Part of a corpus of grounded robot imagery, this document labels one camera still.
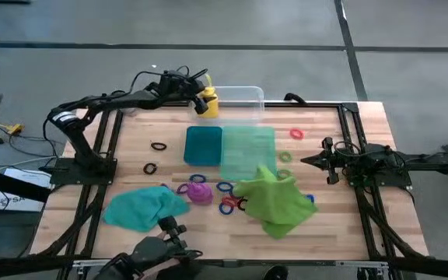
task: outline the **gray floor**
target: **gray floor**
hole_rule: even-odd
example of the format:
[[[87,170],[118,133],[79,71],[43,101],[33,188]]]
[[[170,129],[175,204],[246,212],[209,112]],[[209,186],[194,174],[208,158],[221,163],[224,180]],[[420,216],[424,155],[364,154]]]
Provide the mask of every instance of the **gray floor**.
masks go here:
[[[448,1],[343,4],[356,47],[448,47]],[[321,0],[36,0],[31,5],[0,5],[0,41],[344,45],[333,2]],[[384,102],[401,151],[433,152],[448,142],[448,53],[358,52],[356,58],[367,96]],[[344,51],[0,48],[0,93],[5,94],[0,122],[23,122],[27,134],[39,135],[45,114],[63,101],[125,89],[138,71],[179,65],[193,71],[209,68],[219,85],[260,86],[269,100],[281,99],[287,92],[308,100],[357,100]],[[51,137],[64,141],[52,129]],[[32,148],[18,144],[51,153],[46,143]],[[29,158],[0,145],[0,164]],[[412,179],[430,254],[448,259],[448,177],[413,173]],[[32,227],[0,228],[0,256],[16,255],[31,233]],[[292,278],[298,279],[355,278],[343,270],[293,271]],[[261,272],[255,268],[236,275],[256,278]],[[53,278],[53,274],[21,279]]]

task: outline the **wooden table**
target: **wooden table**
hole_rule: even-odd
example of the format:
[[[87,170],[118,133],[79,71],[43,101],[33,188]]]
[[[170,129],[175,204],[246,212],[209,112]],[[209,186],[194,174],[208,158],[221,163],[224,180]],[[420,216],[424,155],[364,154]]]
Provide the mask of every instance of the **wooden table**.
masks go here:
[[[382,103],[359,103],[360,115],[368,142],[395,147]],[[85,131],[92,145],[99,124],[99,117]],[[350,131],[355,133],[352,119]],[[141,111],[135,117],[126,116],[117,144],[117,176],[108,188],[103,204],[105,209],[111,199],[126,191],[137,190],[165,183],[175,189],[186,182],[193,173],[203,173],[211,185],[219,181],[216,167],[188,166],[183,161],[184,139],[192,122],[187,108],[165,107],[154,111]],[[288,168],[297,178],[298,188],[313,194],[319,212],[292,230],[285,238],[274,240],[261,228],[261,224],[243,212],[221,215],[218,210],[220,194],[210,206],[191,205],[177,221],[187,227],[182,238],[192,249],[202,250],[209,259],[274,259],[274,260],[362,260],[368,259],[362,225],[355,194],[345,181],[327,185],[327,173],[299,159],[320,152],[324,137],[341,140],[341,128],[336,110],[328,108],[266,108],[262,124],[276,130],[276,149],[287,150],[293,155],[292,163],[280,163],[278,168]],[[302,141],[289,136],[290,128],[306,132]],[[168,148],[158,152],[150,148],[151,142],[164,142]],[[106,150],[108,139],[104,142]],[[73,149],[65,147],[64,156],[72,157]],[[142,167],[154,162],[158,170],[146,175]],[[52,194],[45,206],[31,252],[48,247],[71,224],[82,186],[66,186]],[[418,252],[428,254],[414,205],[407,193],[395,187],[382,188],[381,195],[388,222],[401,237]],[[87,222],[79,235],[77,253],[83,248]],[[378,233],[376,225],[373,230]],[[100,222],[97,230],[93,257],[113,257],[120,252],[132,252],[135,244],[145,236],[159,233],[155,228],[149,233],[109,226]],[[376,234],[376,243],[381,238]]]

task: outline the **green cloth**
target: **green cloth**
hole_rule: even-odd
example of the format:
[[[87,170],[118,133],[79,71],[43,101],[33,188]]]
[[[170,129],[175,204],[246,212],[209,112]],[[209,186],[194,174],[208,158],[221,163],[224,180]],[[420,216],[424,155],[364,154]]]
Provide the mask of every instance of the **green cloth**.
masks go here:
[[[260,219],[264,231],[279,239],[317,211],[295,182],[293,176],[278,180],[267,167],[259,166],[255,180],[239,182],[233,193],[247,197],[245,212]]]
[[[105,223],[147,232],[159,219],[181,215],[190,210],[183,198],[167,187],[147,187],[119,194],[105,210]]]

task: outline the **black metal frame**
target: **black metal frame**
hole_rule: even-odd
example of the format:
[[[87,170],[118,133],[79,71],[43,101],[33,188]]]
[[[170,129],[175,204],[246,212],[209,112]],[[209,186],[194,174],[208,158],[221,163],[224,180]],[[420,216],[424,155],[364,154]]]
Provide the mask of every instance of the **black metal frame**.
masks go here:
[[[186,103],[169,103],[168,107],[185,107]],[[341,125],[341,134],[345,141],[351,142],[351,134],[348,126],[347,114],[352,116],[357,133],[359,146],[364,152],[366,143],[366,136],[362,127],[361,117],[359,114],[359,107],[357,103],[288,103],[288,102],[266,102],[266,107],[302,107],[302,108],[332,108],[337,111],[338,119]],[[100,120],[100,126],[96,134],[96,141],[93,149],[95,152],[100,151],[103,144],[105,131],[107,127],[110,111],[103,112]],[[107,155],[113,159],[117,140],[120,134],[123,114],[118,110],[115,117],[114,128],[111,134],[110,143]],[[82,193],[79,198],[77,212],[75,214],[74,222],[64,232],[64,234],[49,248],[39,253],[38,255],[31,255],[20,259],[6,259],[0,260],[0,271],[12,271],[13,274],[29,273],[32,271],[50,270],[52,268],[61,268],[58,273],[58,280],[65,280],[72,269],[73,261],[90,260],[93,251],[93,245],[96,239],[96,231],[100,220],[102,204],[107,192],[107,185],[100,185],[97,189],[96,196],[93,201],[87,205],[89,195],[92,190],[91,185],[83,185]],[[366,246],[369,255],[369,261],[363,263],[374,263],[374,265],[361,264],[359,271],[367,273],[369,279],[383,279],[379,273],[380,263],[384,262],[389,265],[388,273],[390,279],[402,280],[404,276],[399,269],[403,271],[416,271],[431,275],[442,275],[448,277],[448,261],[434,260],[432,258],[424,257],[421,254],[412,250],[387,224],[387,217],[383,209],[383,202],[379,188],[376,185],[371,186],[371,196],[373,199],[372,206],[366,199],[362,187],[354,187],[357,204],[359,207],[359,214],[362,223],[362,230],[366,240]],[[86,245],[80,254],[75,254],[79,232],[84,222],[91,218],[88,233],[86,237]],[[380,228],[383,237],[383,245],[385,255],[382,256],[376,249],[376,242],[374,240],[373,230],[371,228],[370,219],[372,219]],[[67,245],[64,256],[57,256],[58,252]],[[404,257],[396,257],[395,249],[397,247]],[[264,264],[288,264],[288,265],[309,265],[309,266],[343,266],[344,261],[263,261],[263,260],[198,260],[202,264],[219,265],[223,267],[236,267],[240,265],[264,265]],[[79,274],[79,279],[83,280],[87,277],[88,269],[82,269]]]

